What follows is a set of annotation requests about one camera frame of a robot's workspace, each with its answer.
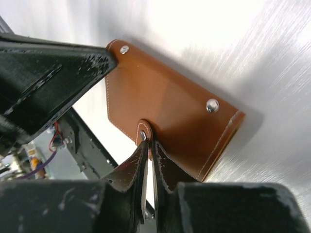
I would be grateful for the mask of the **brown leather card holder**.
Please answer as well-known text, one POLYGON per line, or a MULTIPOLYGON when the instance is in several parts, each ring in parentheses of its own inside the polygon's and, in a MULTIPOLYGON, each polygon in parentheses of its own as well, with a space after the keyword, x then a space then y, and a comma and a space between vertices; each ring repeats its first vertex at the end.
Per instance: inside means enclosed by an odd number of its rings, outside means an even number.
POLYGON ((199 181, 239 129, 245 114, 123 40, 107 45, 117 60, 105 78, 109 121, 136 144, 141 132, 199 181))

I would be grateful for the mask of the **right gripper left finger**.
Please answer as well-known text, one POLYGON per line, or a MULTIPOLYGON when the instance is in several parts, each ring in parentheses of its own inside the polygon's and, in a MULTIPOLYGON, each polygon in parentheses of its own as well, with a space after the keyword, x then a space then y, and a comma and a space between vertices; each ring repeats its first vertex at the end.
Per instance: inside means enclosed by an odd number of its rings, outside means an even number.
POLYGON ((133 154, 106 181, 99 216, 103 233, 138 233, 144 223, 149 142, 142 141, 133 154))

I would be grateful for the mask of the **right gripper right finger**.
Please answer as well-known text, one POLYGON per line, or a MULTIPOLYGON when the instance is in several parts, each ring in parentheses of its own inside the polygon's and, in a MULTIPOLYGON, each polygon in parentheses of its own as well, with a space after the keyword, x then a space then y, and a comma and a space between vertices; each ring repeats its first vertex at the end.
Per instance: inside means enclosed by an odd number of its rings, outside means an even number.
POLYGON ((191 183, 192 176, 170 159, 159 141, 152 142, 155 220, 158 233, 181 233, 177 185, 191 183))

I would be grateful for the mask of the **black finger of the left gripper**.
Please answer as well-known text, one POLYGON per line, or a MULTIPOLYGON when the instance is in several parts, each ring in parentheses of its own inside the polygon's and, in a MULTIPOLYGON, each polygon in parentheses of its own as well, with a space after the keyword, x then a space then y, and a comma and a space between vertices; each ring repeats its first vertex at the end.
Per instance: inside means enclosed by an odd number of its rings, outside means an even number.
POLYGON ((27 143, 118 62, 106 48, 0 35, 0 133, 27 143))

